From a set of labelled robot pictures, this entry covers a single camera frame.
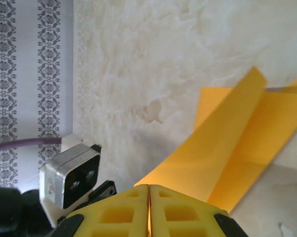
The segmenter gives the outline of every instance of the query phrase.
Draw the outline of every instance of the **purple cable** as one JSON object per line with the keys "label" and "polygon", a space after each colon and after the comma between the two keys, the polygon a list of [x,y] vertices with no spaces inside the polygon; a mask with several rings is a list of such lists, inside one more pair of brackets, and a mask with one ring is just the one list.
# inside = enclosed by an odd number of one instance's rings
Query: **purple cable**
{"label": "purple cable", "polygon": [[31,139],[11,141],[11,142],[0,144],[0,151],[8,150],[11,148],[17,148],[17,147],[45,145],[45,144],[61,144],[61,138],[31,138]]}

